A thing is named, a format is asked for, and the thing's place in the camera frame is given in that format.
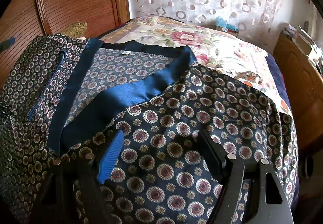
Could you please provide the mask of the wooden wardrobe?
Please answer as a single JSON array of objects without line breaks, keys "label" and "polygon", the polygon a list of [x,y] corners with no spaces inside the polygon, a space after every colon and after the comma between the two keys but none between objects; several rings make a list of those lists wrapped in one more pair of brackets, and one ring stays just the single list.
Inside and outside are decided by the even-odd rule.
[{"label": "wooden wardrobe", "polygon": [[1,84],[35,36],[84,21],[85,36],[98,37],[129,19],[128,0],[11,0],[1,16],[1,41],[15,42],[1,52]]}]

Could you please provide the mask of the clutter on cabinet top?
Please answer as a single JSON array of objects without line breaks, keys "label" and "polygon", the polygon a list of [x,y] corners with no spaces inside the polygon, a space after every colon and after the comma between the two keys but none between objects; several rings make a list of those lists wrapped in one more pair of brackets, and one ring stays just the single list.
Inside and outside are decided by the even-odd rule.
[{"label": "clutter on cabinet top", "polygon": [[310,63],[322,75],[322,47],[319,47],[300,26],[296,29],[290,24],[284,23],[282,32],[305,54]]}]

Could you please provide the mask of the wooden side cabinet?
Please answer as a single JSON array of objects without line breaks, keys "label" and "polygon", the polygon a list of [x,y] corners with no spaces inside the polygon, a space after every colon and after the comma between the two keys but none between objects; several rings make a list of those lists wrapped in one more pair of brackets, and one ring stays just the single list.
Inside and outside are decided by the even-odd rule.
[{"label": "wooden side cabinet", "polygon": [[273,51],[286,86],[301,150],[322,137],[322,77],[292,40],[280,33]]}]

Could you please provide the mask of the olive patterned pillow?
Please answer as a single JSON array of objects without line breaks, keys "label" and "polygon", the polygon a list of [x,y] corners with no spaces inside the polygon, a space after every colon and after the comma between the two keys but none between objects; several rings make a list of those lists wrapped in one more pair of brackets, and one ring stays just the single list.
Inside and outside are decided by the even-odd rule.
[{"label": "olive patterned pillow", "polygon": [[70,24],[59,33],[72,38],[84,37],[87,31],[87,27],[88,25],[86,21],[80,21]]}]

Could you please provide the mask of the navy patterned silk garment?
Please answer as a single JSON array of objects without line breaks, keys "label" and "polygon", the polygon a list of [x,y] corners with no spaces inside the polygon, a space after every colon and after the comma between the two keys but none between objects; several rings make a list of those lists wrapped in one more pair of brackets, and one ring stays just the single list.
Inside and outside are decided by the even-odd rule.
[{"label": "navy patterned silk garment", "polygon": [[116,223],[207,223],[222,185],[199,151],[203,129],[245,165],[266,158],[291,208],[294,120],[265,93],[188,46],[38,36],[1,92],[1,223],[90,223],[86,165],[118,130],[100,187]]}]

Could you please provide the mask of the floral bed quilt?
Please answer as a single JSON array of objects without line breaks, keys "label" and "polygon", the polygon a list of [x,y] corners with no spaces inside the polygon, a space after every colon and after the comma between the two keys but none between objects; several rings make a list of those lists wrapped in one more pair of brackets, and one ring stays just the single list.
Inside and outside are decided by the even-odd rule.
[{"label": "floral bed quilt", "polygon": [[162,47],[189,46],[199,64],[260,90],[276,104],[278,111],[292,114],[282,75],[273,57],[231,34],[154,16],[132,19],[101,39],[106,43],[137,41]]}]

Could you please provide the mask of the blue tissue pack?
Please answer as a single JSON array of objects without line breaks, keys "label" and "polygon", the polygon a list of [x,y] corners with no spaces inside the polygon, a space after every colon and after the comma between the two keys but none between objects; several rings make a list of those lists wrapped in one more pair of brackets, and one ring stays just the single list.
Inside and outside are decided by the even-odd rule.
[{"label": "blue tissue pack", "polygon": [[222,17],[217,17],[215,21],[215,29],[218,31],[226,32],[237,37],[239,34],[239,29],[237,26],[229,24]]}]

